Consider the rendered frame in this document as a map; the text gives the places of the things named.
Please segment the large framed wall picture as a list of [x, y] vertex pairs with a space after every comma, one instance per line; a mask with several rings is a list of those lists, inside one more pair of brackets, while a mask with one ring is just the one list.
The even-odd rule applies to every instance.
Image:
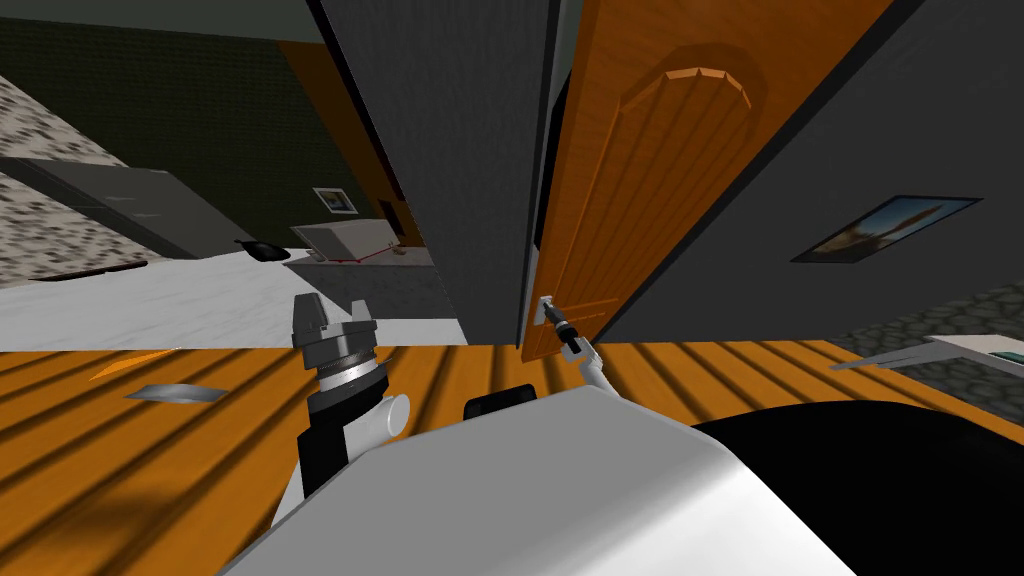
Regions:
[[897, 195], [791, 261], [858, 263], [980, 201], [969, 197]]

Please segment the white table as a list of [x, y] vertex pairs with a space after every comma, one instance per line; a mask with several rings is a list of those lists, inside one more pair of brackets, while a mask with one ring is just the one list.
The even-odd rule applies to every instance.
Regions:
[[836, 364], [831, 370], [873, 365], [894, 369], [951, 359], [967, 359], [1024, 378], [1024, 341], [1004, 335], [930, 335], [928, 342], [857, 361]]

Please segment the white box appliance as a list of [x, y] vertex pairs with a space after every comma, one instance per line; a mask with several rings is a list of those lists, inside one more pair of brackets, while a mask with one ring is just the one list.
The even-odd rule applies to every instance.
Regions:
[[400, 244], [389, 222], [383, 219], [300, 225], [291, 230], [329, 261], [360, 261]]

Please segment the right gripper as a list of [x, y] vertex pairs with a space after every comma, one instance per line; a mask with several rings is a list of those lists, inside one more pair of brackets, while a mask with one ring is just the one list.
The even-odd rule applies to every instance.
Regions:
[[551, 322], [559, 340], [568, 347], [571, 354], [581, 354], [578, 342], [579, 333], [565, 315], [552, 303], [544, 304], [544, 315]]

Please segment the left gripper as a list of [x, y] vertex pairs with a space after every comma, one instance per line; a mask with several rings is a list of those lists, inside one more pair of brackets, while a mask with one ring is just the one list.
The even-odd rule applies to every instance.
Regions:
[[327, 324], [321, 294], [310, 292], [294, 297], [292, 315], [293, 346], [301, 351], [304, 368], [327, 367], [341, 362], [349, 366], [357, 359], [376, 356], [378, 324], [369, 320], [365, 300], [351, 302], [349, 322]]

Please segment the grey cabinet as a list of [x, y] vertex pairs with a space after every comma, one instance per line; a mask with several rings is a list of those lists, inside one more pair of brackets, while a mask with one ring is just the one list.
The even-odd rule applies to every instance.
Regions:
[[251, 236], [174, 175], [159, 170], [0, 158], [0, 172], [164, 258], [203, 259]]

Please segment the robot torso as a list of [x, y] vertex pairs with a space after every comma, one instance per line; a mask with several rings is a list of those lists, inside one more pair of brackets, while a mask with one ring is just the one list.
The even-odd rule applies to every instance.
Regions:
[[582, 386], [372, 449], [218, 576], [855, 576], [708, 435]]

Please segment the small framed wall picture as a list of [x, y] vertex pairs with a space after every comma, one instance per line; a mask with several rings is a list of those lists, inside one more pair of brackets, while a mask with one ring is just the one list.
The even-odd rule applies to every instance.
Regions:
[[314, 188], [314, 194], [332, 214], [355, 215], [359, 211], [340, 188]]

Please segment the orange wooden door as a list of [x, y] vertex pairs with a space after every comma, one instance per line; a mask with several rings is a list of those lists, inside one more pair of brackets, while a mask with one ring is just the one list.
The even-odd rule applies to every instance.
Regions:
[[893, 0], [584, 0], [534, 282], [595, 339]]

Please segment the black pan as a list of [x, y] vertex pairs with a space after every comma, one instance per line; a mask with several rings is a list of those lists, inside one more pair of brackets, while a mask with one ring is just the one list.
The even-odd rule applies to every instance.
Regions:
[[291, 258], [291, 254], [287, 249], [271, 243], [241, 239], [236, 239], [234, 243], [258, 262], [280, 262]]

